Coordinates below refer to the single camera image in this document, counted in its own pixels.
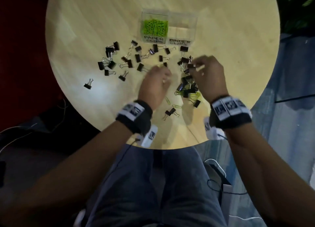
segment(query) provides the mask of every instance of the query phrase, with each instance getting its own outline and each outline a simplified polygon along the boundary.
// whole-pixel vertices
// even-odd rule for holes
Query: leg
[[[194,147],[163,151],[166,183],[162,222],[172,226],[226,226],[219,201]]]
[[[149,181],[153,150],[128,146],[100,185],[87,226],[133,226],[157,218],[157,197]]]

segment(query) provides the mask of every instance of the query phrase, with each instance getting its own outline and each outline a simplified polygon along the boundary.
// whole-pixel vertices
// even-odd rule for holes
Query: table top
[[[198,15],[196,38],[187,55],[214,55],[225,69],[231,95],[248,107],[258,100],[270,79],[278,53],[280,21],[276,0],[49,0],[46,15],[46,44],[53,73],[74,108],[94,127],[103,130],[127,102],[137,98],[146,74],[134,68],[120,68],[120,57],[128,53],[132,39],[146,54],[152,44],[141,42],[140,20],[143,8],[167,9]],[[97,62],[105,56],[105,46],[118,41],[120,51],[114,55],[116,75],[104,76]],[[163,50],[144,59],[150,69]],[[207,140],[203,119],[209,116],[209,104],[193,104],[174,92],[183,72],[177,62],[181,54],[174,50],[167,60],[173,73],[167,93],[171,102],[163,102],[155,111],[152,124],[158,133],[151,148],[176,149]],[[126,81],[118,79],[128,70]],[[92,88],[84,84],[93,79]],[[180,117],[162,120],[172,105]]]

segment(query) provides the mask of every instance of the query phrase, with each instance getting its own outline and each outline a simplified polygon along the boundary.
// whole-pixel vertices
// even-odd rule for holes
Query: person's left arm
[[[138,99],[155,110],[169,88],[170,75],[166,67],[153,67],[141,84]],[[132,134],[121,122],[113,122],[22,193],[0,215],[0,223],[6,227],[54,226],[80,210]]]

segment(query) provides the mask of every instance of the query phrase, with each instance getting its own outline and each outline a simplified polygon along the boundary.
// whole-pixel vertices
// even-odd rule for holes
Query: red surface
[[[48,0],[0,0],[0,131],[62,97],[45,42]]]

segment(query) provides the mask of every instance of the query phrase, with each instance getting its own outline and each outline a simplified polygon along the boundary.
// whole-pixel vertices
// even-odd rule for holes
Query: transparent box
[[[143,42],[153,43],[153,44],[165,44],[167,40],[167,29],[168,29],[168,10],[154,10],[154,9],[143,9],[141,16],[141,38]],[[153,32],[148,32],[145,29],[146,22],[151,22],[153,19],[158,20],[164,25],[167,24],[166,31],[164,31],[164,36],[159,36],[153,34]]]
[[[196,14],[170,12],[166,43],[189,47],[195,40],[197,20]]]

